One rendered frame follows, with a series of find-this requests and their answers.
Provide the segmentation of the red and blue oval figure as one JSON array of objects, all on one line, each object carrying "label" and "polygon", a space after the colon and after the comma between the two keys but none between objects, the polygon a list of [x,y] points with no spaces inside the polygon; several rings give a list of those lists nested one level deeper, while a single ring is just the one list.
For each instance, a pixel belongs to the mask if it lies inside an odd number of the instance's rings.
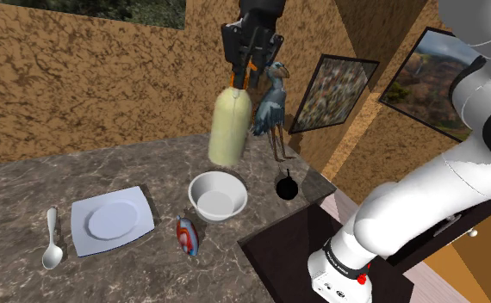
[{"label": "red and blue oval figure", "polygon": [[188,218],[177,216],[177,241],[182,250],[190,256],[196,256],[199,249],[199,238],[195,226]]}]

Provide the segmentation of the blue heron figure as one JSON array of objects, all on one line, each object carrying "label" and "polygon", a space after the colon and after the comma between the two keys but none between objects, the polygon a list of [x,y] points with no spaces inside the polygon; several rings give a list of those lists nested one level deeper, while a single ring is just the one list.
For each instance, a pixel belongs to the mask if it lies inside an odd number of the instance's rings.
[{"label": "blue heron figure", "polygon": [[[283,124],[285,118],[285,102],[287,92],[283,80],[289,78],[289,71],[281,62],[274,62],[266,69],[266,76],[271,86],[263,95],[254,115],[252,135],[261,136],[268,133],[271,137],[271,147],[274,159],[282,162],[284,159],[292,159],[285,151],[283,142]],[[282,157],[277,156],[277,143],[275,129],[279,132]]]}]

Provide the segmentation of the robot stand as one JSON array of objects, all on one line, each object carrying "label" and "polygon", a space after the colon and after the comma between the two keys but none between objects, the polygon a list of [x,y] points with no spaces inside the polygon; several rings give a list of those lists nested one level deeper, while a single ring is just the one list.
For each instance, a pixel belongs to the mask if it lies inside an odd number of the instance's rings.
[{"label": "robot stand", "polygon": [[[342,225],[319,205],[313,204],[240,243],[250,264],[276,303],[355,303],[349,290],[322,274],[313,282],[308,271],[309,256]],[[371,295],[370,303],[410,303],[413,283],[387,261],[376,257],[367,276],[353,287]]]}]

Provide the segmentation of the cream squeeze bottle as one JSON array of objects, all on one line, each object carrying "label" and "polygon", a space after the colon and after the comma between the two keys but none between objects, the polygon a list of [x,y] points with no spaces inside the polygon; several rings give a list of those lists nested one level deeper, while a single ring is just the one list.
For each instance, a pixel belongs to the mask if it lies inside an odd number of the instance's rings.
[{"label": "cream squeeze bottle", "polygon": [[219,166],[239,162],[252,119],[251,98],[246,90],[234,87],[234,78],[232,73],[229,87],[217,96],[214,104],[208,157]]}]

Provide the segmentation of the black framed mottled wall picture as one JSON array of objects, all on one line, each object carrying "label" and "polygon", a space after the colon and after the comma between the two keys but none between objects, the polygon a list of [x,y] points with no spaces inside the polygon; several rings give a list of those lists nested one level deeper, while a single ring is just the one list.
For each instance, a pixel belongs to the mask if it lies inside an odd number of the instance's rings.
[{"label": "black framed mottled wall picture", "polygon": [[378,66],[375,60],[321,54],[289,134],[344,124]]}]

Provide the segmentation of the small black pan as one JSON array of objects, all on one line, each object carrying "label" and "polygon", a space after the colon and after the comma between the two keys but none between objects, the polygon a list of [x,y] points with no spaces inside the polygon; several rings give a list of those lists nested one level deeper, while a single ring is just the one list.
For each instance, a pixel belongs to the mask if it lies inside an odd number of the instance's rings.
[{"label": "small black pan", "polygon": [[298,191],[297,182],[290,175],[289,169],[286,169],[286,176],[276,183],[277,195],[283,200],[291,201],[297,196]]}]

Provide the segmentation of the black framed landscape wall picture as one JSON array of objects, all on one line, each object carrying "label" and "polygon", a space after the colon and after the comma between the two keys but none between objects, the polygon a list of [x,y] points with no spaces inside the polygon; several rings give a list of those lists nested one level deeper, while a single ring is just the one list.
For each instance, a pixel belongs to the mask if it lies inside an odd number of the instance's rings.
[{"label": "black framed landscape wall picture", "polygon": [[478,53],[448,31],[426,28],[382,93],[380,102],[461,142],[470,129],[449,99],[455,77]]}]

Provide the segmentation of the white square plate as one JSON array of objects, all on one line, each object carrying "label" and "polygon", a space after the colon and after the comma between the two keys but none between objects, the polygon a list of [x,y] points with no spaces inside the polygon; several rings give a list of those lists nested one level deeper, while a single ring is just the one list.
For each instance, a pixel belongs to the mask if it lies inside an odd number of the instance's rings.
[{"label": "white square plate", "polygon": [[124,246],[154,228],[152,210],[139,186],[71,205],[71,236],[79,257]]}]

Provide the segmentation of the white bowl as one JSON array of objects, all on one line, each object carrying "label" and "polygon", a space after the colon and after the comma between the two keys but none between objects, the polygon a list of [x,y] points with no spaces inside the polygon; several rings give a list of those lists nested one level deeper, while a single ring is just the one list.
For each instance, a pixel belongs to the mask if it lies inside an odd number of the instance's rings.
[{"label": "white bowl", "polygon": [[188,195],[194,209],[211,221],[223,221],[240,213],[248,202],[244,183],[224,171],[207,171],[196,176]]}]

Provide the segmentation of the white spoon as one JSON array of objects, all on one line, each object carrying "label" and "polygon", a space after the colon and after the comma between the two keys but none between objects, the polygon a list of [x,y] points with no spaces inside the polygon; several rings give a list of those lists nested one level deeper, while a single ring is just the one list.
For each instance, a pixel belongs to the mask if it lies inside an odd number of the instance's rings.
[{"label": "white spoon", "polygon": [[63,257],[63,251],[54,242],[54,232],[57,222],[57,208],[50,207],[47,210],[47,228],[49,234],[49,243],[42,256],[41,262],[45,269],[54,269],[57,267]]}]

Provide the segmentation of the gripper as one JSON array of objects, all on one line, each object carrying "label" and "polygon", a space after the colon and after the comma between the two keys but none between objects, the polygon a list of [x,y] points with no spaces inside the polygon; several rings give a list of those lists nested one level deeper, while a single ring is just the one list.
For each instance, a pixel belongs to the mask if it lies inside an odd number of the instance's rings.
[{"label": "gripper", "polygon": [[239,63],[233,64],[231,86],[239,90],[246,88],[248,64],[250,69],[248,87],[256,89],[262,70],[270,64],[272,18],[240,17],[238,28]]}]

